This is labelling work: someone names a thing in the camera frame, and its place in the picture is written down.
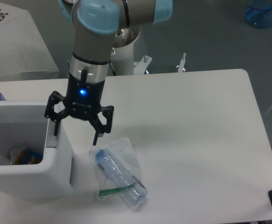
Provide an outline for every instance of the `gray floor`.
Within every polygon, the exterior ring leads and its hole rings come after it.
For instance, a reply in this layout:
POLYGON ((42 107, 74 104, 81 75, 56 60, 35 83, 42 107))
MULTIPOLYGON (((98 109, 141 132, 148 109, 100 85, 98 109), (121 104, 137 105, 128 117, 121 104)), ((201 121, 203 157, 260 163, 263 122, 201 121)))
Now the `gray floor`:
MULTIPOLYGON (((66 77, 74 29, 57 0, 0 1, 30 11, 61 71, 53 77, 66 77)), ((244 20, 247 4, 248 0, 174 0, 169 21, 142 27, 135 60, 147 54, 153 58, 152 73, 174 72, 186 52, 188 71, 244 69, 263 113, 272 103, 272 28, 249 26, 244 20)), ((272 146, 272 113, 264 123, 272 146)))

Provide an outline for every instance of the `white table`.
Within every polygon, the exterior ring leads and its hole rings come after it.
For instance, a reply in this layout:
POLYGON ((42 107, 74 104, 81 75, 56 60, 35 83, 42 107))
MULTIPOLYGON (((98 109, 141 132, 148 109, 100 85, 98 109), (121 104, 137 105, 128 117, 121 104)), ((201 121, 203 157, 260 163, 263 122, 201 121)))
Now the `white table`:
MULTIPOLYGON (((8 100, 65 94, 67 80, 0 83, 8 100)), ((217 224, 272 219, 272 151, 243 70, 108 77, 102 105, 114 105, 111 134, 129 137, 148 189, 131 211, 117 196, 93 202, 97 187, 88 122, 64 120, 76 153, 72 196, 21 200, 0 192, 0 224, 217 224)))

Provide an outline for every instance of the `white box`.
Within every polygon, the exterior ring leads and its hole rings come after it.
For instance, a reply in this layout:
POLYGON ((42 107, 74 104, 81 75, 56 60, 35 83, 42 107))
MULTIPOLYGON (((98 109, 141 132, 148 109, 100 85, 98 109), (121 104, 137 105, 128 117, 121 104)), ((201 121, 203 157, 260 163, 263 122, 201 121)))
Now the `white box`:
POLYGON ((72 193, 74 153, 60 125, 44 117, 46 102, 0 101, 0 191, 19 198, 59 197, 72 193), (14 147, 43 153, 33 165, 10 165, 14 147))

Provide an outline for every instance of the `bin opening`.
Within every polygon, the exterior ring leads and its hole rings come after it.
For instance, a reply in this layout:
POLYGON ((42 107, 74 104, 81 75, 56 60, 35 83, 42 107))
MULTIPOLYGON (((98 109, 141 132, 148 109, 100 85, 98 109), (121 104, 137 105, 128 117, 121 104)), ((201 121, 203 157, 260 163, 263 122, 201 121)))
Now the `bin opening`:
POLYGON ((10 165, 14 148, 28 148, 43 154, 48 120, 45 106, 0 106, 0 166, 10 165))

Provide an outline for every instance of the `green label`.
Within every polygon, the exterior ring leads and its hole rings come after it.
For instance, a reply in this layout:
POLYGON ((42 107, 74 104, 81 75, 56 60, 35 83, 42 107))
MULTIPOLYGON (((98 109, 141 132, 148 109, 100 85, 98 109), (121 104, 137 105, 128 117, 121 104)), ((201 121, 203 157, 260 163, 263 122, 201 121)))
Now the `green label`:
POLYGON ((135 186, 135 183, 133 183, 127 187, 123 187, 123 188, 113 188, 113 189, 107 189, 107 190, 100 190, 98 196, 100 199, 104 199, 105 197, 108 197, 110 195, 119 193, 121 191, 128 190, 128 189, 132 188, 133 186, 135 186))

